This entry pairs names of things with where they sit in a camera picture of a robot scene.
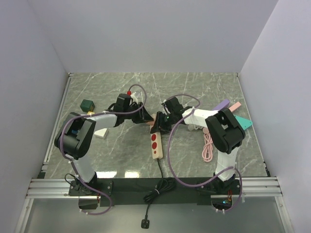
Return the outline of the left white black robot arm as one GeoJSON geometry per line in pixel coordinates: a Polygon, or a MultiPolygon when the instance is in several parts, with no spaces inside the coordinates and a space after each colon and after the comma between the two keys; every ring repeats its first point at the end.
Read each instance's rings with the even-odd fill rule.
{"type": "Polygon", "coordinates": [[[111,104],[101,115],[83,117],[71,112],[66,117],[60,131],[54,139],[54,145],[71,162],[76,173],[76,182],[86,195],[99,190],[97,174],[91,167],[87,152],[95,132],[114,128],[126,119],[135,124],[149,123],[154,119],[133,95],[119,94],[115,103],[111,104]]]}

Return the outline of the teal power strip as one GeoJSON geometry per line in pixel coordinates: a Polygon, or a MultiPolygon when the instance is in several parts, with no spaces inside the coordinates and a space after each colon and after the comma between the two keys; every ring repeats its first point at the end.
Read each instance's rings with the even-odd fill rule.
{"type": "Polygon", "coordinates": [[[241,127],[246,130],[250,128],[253,125],[253,122],[251,120],[248,120],[246,118],[243,118],[241,116],[234,115],[238,123],[241,125],[241,127]]]}

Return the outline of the beige power strip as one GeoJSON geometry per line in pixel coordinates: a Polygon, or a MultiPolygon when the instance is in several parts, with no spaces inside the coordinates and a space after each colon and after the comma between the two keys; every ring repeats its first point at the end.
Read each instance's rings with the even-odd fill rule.
{"type": "Polygon", "coordinates": [[[163,158],[163,149],[160,132],[151,133],[151,150],[153,159],[163,158]]]}

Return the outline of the white plug adapter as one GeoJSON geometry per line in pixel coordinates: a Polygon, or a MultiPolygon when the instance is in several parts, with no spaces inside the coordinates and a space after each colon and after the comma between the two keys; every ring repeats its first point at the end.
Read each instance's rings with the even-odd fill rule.
{"type": "Polygon", "coordinates": [[[100,130],[97,130],[97,131],[94,132],[94,136],[98,137],[98,138],[101,138],[101,139],[105,139],[107,134],[108,134],[108,129],[107,128],[103,128],[103,129],[100,129],[100,130]]]}

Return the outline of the purple power strip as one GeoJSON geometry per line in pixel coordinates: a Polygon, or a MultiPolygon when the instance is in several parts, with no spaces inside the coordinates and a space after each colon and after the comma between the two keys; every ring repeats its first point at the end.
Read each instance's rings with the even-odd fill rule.
{"type": "Polygon", "coordinates": [[[223,108],[227,108],[230,105],[230,100],[225,99],[222,102],[220,102],[217,106],[213,108],[213,111],[219,111],[222,110],[223,108]]]}

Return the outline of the salmon plug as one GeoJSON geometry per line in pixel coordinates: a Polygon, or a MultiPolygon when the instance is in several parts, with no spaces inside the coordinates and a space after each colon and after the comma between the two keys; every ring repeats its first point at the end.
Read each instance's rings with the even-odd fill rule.
{"type": "Polygon", "coordinates": [[[149,126],[153,126],[154,123],[155,123],[154,121],[148,121],[148,122],[146,122],[146,124],[149,125],[149,126]]]}

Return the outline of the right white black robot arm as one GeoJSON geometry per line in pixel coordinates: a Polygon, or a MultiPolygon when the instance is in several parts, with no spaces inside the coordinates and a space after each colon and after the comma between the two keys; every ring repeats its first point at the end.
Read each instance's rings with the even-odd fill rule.
{"type": "Polygon", "coordinates": [[[230,188],[230,181],[234,180],[236,155],[242,141],[245,139],[245,131],[236,120],[232,112],[224,107],[221,110],[202,110],[196,106],[183,106],[177,96],[172,96],[163,104],[164,112],[157,112],[155,122],[150,133],[169,133],[169,142],[179,124],[196,125],[208,128],[213,145],[218,150],[217,167],[214,176],[199,184],[188,184],[179,179],[173,171],[170,155],[167,154],[169,169],[174,178],[187,187],[201,187],[212,181],[217,193],[223,194],[230,188]]]}

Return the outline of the pink power strip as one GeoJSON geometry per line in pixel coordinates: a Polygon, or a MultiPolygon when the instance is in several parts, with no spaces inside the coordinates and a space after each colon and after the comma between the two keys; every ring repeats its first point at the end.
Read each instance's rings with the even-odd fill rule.
{"type": "Polygon", "coordinates": [[[235,112],[237,109],[239,109],[241,107],[241,103],[240,102],[236,102],[235,104],[233,104],[232,106],[229,107],[229,110],[231,112],[235,112]]]}

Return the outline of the dark green cube plug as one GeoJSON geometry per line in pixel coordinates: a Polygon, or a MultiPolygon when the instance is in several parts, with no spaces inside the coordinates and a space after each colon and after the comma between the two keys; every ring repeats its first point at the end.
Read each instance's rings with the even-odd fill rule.
{"type": "Polygon", "coordinates": [[[85,113],[93,112],[93,110],[95,108],[95,104],[92,100],[83,99],[81,104],[80,104],[80,108],[85,113]]]}

